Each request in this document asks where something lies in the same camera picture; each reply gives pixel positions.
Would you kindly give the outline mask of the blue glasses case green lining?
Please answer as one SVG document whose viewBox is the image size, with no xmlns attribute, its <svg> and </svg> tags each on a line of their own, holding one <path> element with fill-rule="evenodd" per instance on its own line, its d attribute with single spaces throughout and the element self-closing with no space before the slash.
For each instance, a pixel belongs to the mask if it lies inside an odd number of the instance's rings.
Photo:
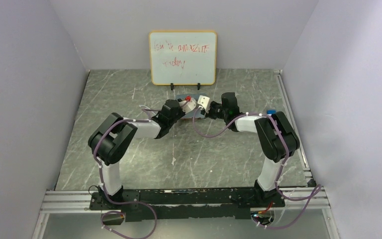
<svg viewBox="0 0 382 239">
<path fill-rule="evenodd" d="M 175 99 L 179 100 L 180 102 L 183 102 L 183 101 L 186 101 L 186 102 L 197 101 L 198 100 L 198 95 L 187 95 L 187 94 L 176 95 Z"/>
</svg>

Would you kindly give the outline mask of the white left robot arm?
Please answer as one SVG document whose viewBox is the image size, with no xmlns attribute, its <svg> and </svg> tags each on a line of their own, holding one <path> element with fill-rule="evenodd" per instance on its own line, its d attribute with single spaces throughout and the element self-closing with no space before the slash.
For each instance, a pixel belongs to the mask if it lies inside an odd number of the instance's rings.
<svg viewBox="0 0 382 239">
<path fill-rule="evenodd" d="M 129 119 L 111 113 L 88 139 L 88 146 L 99 166 L 101 176 L 98 186 L 102 202 L 110 209 L 118 208 L 123 201 L 123 185 L 119 163 L 133 139 L 160 139 L 192 106 L 191 98 L 168 99 L 156 115 L 148 119 Z"/>
</svg>

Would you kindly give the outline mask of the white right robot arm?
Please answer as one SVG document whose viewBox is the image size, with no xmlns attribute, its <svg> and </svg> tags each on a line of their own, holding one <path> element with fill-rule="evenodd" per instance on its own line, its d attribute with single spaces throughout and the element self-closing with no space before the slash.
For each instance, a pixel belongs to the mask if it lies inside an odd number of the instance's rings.
<svg viewBox="0 0 382 239">
<path fill-rule="evenodd" d="M 266 206 L 273 199 L 271 190 L 280 183 L 280 170 L 300 147 L 300 141 L 286 115 L 283 112 L 270 115 L 243 113 L 234 92 L 222 94 L 220 103 L 207 96 L 200 96 L 197 102 L 202 105 L 201 113 L 205 117 L 223 120 L 225 129 L 257 134 L 266 159 L 256 181 L 260 189 L 254 192 L 253 199 L 258 206 Z"/>
</svg>

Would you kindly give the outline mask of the white frame sunglasses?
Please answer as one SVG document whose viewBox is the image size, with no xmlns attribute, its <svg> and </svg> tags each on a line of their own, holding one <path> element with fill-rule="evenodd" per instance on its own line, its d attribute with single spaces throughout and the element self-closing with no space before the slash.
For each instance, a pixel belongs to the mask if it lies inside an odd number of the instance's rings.
<svg viewBox="0 0 382 239">
<path fill-rule="evenodd" d="M 146 112 L 152 112 L 153 114 L 156 114 L 157 112 L 159 112 L 159 110 L 155 110 L 155 109 L 151 109 L 149 108 L 148 106 L 146 105 L 139 105 L 140 109 L 142 111 L 146 111 Z"/>
</svg>

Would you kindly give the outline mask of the light blue cloth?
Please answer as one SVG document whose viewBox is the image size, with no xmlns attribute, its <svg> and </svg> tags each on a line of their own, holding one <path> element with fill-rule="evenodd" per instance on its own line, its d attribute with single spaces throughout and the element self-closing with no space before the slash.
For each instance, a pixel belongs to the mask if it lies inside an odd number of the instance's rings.
<svg viewBox="0 0 382 239">
<path fill-rule="evenodd" d="M 206 118 L 206 116 L 201 113 L 201 110 L 195 109 L 195 110 L 185 114 L 182 117 L 182 119 L 192 119 L 193 117 L 196 118 L 196 119 L 204 119 L 204 118 Z"/>
</svg>

